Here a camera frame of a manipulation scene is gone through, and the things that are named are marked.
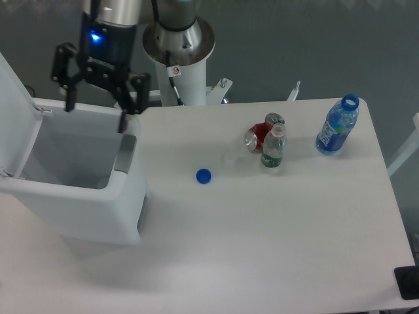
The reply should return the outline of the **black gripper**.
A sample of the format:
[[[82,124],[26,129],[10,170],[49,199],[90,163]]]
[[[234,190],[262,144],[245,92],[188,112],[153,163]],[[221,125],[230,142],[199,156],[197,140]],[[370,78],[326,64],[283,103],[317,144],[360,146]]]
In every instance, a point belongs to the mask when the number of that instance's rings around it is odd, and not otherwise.
[[[65,90],[65,112],[75,108],[77,85],[82,80],[108,91],[119,103],[119,133],[126,131],[129,114],[140,114],[147,108],[151,76],[130,69],[135,35],[135,25],[104,23],[82,14],[79,46],[59,44],[50,75]]]

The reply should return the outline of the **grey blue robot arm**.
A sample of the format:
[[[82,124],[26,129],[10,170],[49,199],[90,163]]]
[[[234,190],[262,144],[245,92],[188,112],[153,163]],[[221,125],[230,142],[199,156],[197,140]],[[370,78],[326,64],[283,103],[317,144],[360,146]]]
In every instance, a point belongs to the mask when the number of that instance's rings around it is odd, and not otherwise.
[[[148,106],[151,76],[130,69],[137,25],[146,1],[85,1],[78,46],[59,44],[50,74],[65,92],[65,111],[77,100],[77,85],[85,81],[108,91],[121,108],[118,132],[126,130],[130,115]],[[169,65],[176,52],[194,55],[202,32],[194,1],[150,1],[157,34],[153,41]]]

